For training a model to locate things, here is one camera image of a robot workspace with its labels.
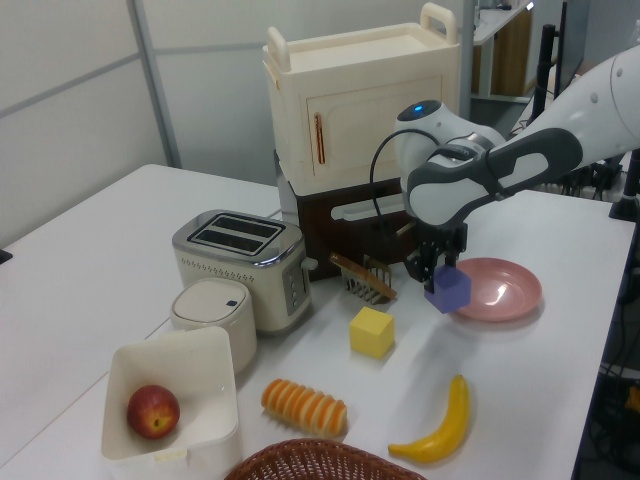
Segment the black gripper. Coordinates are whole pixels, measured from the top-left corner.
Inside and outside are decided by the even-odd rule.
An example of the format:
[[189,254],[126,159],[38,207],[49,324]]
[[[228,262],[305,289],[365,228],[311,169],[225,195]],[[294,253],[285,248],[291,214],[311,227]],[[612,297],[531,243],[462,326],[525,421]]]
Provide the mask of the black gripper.
[[414,238],[418,247],[406,257],[406,270],[427,292],[433,293],[435,269],[441,252],[445,254],[445,264],[455,267],[460,253],[467,248],[468,225],[432,226],[420,220],[414,223]]

